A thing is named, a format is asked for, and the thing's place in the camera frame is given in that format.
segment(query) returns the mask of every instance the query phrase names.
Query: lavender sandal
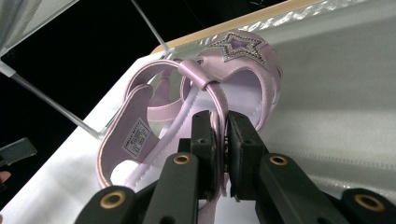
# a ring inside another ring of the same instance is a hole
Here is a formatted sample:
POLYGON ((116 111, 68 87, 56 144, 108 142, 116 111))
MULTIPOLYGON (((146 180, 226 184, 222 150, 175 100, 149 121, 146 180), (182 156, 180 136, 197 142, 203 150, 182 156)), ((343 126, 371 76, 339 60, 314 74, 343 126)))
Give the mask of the lavender sandal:
MULTIPOLYGON (((213 111, 212 127, 218 139, 224 139, 228 109, 247 115, 256 129, 261 129, 277 103, 281 78, 275 51, 259 36, 238 30, 218 35, 194 61, 146 64, 130 81, 121 111, 99 149, 101 187, 117 184, 139 191, 157 180, 166 158, 177 152, 179 139, 190 137, 191 116, 199 111, 213 111), (169 77, 176 69, 184 76, 180 99, 169 103, 169 77), (146 83, 157 74, 162 74, 162 80, 153 94, 146 83), (149 120, 173 122, 159 139, 149 120), (113 170, 125 160, 138 165, 128 171, 124 182, 112 183, 113 170)), ((221 157, 218 163, 219 195, 224 188, 221 157)), ((201 208, 199 222, 213 222, 216 200, 201 208)))

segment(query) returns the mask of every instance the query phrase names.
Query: star embellishment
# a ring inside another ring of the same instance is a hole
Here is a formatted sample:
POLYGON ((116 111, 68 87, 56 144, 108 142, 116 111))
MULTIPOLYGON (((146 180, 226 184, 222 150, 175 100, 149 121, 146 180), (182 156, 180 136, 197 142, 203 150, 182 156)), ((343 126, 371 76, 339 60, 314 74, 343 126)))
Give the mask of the star embellishment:
POLYGON ((267 42, 262 39, 251 38, 230 32, 221 40, 210 44, 207 48, 221 49, 224 62, 246 56, 267 68, 264 55, 262 55, 260 51, 266 44, 267 42))

